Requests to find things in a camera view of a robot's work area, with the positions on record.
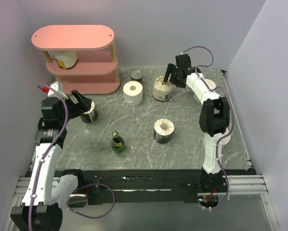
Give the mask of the black label roll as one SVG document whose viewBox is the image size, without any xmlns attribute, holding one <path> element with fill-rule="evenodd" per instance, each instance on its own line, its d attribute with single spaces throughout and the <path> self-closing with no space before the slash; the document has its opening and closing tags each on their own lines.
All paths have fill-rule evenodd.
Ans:
<svg viewBox="0 0 288 231">
<path fill-rule="evenodd" d="M 154 123 L 154 140 L 159 144 L 166 144 L 171 141 L 175 126 L 168 119 L 159 119 Z"/>
<path fill-rule="evenodd" d="M 94 123 L 98 118 L 98 111 L 96 109 L 96 105 L 94 101 L 91 102 L 91 109 L 80 116 L 82 122 L 87 124 Z"/>
</svg>

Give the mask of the beige paper roll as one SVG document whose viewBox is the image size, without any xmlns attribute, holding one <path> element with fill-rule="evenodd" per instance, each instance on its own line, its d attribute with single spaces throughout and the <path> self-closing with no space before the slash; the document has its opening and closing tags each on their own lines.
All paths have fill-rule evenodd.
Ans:
<svg viewBox="0 0 288 231">
<path fill-rule="evenodd" d="M 167 102 L 172 97 L 174 85 L 169 82 L 164 82 L 164 76 L 158 77 L 154 81 L 153 97 L 160 102 Z"/>
</svg>

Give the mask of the beige roll yellow label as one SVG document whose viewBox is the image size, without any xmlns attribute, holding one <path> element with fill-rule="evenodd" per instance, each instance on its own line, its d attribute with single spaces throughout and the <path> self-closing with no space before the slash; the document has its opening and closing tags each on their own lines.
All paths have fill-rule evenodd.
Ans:
<svg viewBox="0 0 288 231">
<path fill-rule="evenodd" d="M 73 68 L 78 60 L 75 51 L 52 51 L 52 55 L 62 69 Z"/>
</svg>

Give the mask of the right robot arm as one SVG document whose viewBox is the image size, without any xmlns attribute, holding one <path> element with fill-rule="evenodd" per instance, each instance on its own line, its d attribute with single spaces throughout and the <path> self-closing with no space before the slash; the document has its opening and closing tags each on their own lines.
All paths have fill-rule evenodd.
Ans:
<svg viewBox="0 0 288 231">
<path fill-rule="evenodd" d="M 200 186 L 206 192 L 223 185 L 222 139 L 230 125 L 230 104 L 209 86 L 197 67 L 192 67 L 188 54 L 175 56 L 176 64 L 168 64 L 165 82 L 179 88 L 190 88 L 202 105 L 199 126 L 205 138 L 205 159 L 201 170 Z"/>
</svg>

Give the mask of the white roll under right arm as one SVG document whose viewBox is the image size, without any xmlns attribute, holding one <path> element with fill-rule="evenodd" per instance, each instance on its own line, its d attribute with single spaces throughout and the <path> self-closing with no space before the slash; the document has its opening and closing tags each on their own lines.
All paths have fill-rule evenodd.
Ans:
<svg viewBox="0 0 288 231">
<path fill-rule="evenodd" d="M 212 138 L 217 141 L 220 137 L 224 137 L 225 135 L 228 135 L 229 134 L 229 130 L 227 129 L 226 132 L 224 134 L 222 133 L 217 133 L 215 134 Z M 205 146 L 206 144 L 206 138 L 211 138 L 211 136 L 209 134 L 204 134 L 204 137 L 203 137 L 203 140 L 202 140 L 202 143 L 203 145 Z M 219 144 L 222 145 L 222 146 L 225 146 L 228 144 L 228 142 L 230 141 L 231 139 L 231 134 L 225 138 L 223 138 Z"/>
</svg>

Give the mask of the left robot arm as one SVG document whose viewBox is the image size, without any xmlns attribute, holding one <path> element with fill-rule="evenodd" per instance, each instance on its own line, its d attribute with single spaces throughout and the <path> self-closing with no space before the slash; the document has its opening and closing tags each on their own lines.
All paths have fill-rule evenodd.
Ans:
<svg viewBox="0 0 288 231">
<path fill-rule="evenodd" d="M 41 102 L 42 117 L 35 135 L 35 161 L 27 191 L 19 206 L 11 209 L 10 217 L 21 231 L 57 231 L 63 221 L 63 210 L 72 193 L 85 189 L 81 170 L 64 170 L 56 187 L 53 186 L 56 165 L 62 154 L 69 120 L 90 111 L 92 100 L 77 90 L 68 96 L 54 90 Z"/>
</svg>

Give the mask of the pink three-tier shelf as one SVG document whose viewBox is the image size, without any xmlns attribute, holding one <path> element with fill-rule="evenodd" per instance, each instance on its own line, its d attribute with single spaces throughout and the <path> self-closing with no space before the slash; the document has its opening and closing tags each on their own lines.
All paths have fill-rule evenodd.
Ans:
<svg viewBox="0 0 288 231">
<path fill-rule="evenodd" d="M 114 31 L 104 25 L 51 25 L 38 29 L 32 44 L 42 51 L 46 67 L 64 93 L 111 94 L 119 89 L 118 59 Z M 62 69 L 52 51 L 75 51 L 73 68 Z"/>
</svg>

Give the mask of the white roll far right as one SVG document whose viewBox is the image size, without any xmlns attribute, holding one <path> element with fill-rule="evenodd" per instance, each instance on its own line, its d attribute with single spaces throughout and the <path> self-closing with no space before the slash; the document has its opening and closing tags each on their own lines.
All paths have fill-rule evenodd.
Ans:
<svg viewBox="0 0 288 231">
<path fill-rule="evenodd" d="M 210 79 L 205 79 L 206 83 L 208 84 L 209 88 L 210 89 L 214 89 L 216 88 L 216 83 Z M 194 99 L 199 103 L 200 102 L 200 99 L 197 97 L 196 94 L 194 94 Z"/>
</svg>

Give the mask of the dark tin can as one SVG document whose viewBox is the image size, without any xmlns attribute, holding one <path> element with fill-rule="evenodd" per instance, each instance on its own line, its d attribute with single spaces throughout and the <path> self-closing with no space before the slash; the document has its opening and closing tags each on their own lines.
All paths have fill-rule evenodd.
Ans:
<svg viewBox="0 0 288 231">
<path fill-rule="evenodd" d="M 137 81 L 143 83 L 143 73 L 140 70 L 134 70 L 131 72 L 131 81 Z"/>
</svg>

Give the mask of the white paper towel roll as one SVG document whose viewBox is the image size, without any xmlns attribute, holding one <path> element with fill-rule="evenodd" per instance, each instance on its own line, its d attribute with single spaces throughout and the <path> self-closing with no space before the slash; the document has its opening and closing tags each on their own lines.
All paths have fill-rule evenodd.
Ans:
<svg viewBox="0 0 288 231">
<path fill-rule="evenodd" d="M 143 99 L 143 86 L 140 82 L 129 81 L 123 86 L 124 102 L 137 106 Z"/>
</svg>

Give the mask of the green glass bottle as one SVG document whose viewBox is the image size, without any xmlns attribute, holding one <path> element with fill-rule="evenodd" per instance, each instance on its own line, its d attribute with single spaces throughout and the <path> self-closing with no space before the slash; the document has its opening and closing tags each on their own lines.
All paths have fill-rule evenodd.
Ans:
<svg viewBox="0 0 288 231">
<path fill-rule="evenodd" d="M 119 135 L 117 131 L 112 132 L 111 147 L 112 150 L 117 154 L 123 153 L 126 148 L 124 139 Z"/>
</svg>

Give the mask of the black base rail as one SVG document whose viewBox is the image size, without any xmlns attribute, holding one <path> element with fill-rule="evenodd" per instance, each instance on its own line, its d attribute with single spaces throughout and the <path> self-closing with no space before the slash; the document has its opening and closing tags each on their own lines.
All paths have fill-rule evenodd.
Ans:
<svg viewBox="0 0 288 231">
<path fill-rule="evenodd" d="M 88 196 L 89 205 L 103 203 L 176 202 L 198 203 L 200 194 L 229 193 L 237 178 L 250 178 L 254 169 L 206 174 L 199 169 L 108 169 L 28 172 L 30 183 L 24 206 L 63 208 L 72 194 Z"/>
</svg>

